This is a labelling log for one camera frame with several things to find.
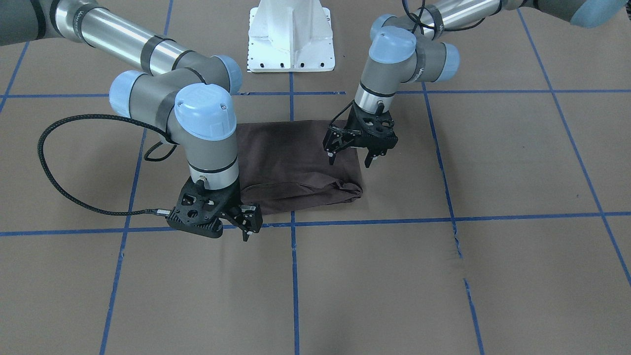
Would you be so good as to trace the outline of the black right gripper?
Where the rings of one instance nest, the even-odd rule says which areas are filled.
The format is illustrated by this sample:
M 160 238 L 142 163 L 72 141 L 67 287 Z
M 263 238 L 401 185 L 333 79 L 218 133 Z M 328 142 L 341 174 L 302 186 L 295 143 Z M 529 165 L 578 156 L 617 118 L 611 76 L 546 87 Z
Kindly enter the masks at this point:
M 252 234 L 261 231 L 262 210 L 259 204 L 224 207 L 222 218 L 241 229 L 243 242 L 247 242 Z

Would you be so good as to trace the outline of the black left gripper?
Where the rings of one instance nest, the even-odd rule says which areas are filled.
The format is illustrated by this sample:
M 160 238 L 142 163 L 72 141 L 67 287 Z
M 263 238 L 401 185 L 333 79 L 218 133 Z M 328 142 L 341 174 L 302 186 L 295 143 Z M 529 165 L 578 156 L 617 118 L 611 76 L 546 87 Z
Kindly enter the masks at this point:
M 323 149 L 327 151 L 329 165 L 334 165 L 337 153 L 347 148 L 366 148 L 365 168 L 396 146 L 398 137 L 393 130 L 394 121 L 350 121 L 345 128 L 329 123 L 323 139 Z

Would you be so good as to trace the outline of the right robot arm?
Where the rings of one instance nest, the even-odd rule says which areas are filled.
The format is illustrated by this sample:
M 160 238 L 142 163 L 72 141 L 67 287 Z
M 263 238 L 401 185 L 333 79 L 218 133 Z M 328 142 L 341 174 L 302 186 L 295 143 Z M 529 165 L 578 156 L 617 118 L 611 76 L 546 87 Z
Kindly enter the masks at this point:
M 232 97 L 243 75 L 228 56 L 205 56 L 112 13 L 96 0 L 3 0 L 1 44 L 65 38 L 103 50 L 133 67 L 112 82 L 114 114 L 82 114 L 47 127 L 38 158 L 47 179 L 65 198 L 89 211 L 112 216 L 158 215 L 178 231 L 208 238 L 223 234 L 223 221 L 241 229 L 243 240 L 261 230 L 258 204 L 241 200 L 237 119 Z M 182 147 L 190 176 L 172 209 L 104 211 L 71 196 L 54 179 L 44 155 L 48 135 L 79 120 L 115 120 L 160 135 L 160 144 Z

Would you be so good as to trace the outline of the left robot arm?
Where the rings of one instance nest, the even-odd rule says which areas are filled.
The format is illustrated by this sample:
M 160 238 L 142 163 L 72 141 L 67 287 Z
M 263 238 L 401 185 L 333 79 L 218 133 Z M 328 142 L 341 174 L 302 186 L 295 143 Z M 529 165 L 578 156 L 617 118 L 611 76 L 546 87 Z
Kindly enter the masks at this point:
M 356 95 L 347 105 L 345 127 L 334 121 L 322 145 L 333 164 L 340 151 L 365 148 L 364 164 L 397 144 L 390 106 L 403 83 L 440 82 L 459 69 L 459 50 L 440 40 L 445 33 L 473 29 L 502 11 L 530 7 L 582 28 L 602 25 L 625 6 L 624 0 L 440 0 L 404 14 L 383 14 L 370 28 L 371 45 Z

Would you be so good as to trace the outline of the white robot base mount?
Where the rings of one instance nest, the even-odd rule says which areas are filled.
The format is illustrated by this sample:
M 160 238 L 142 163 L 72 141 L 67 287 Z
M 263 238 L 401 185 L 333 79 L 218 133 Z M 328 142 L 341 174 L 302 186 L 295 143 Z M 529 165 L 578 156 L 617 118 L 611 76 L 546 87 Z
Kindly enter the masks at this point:
M 249 72 L 323 72 L 336 65 L 331 12 L 319 0 L 262 0 L 249 11 Z

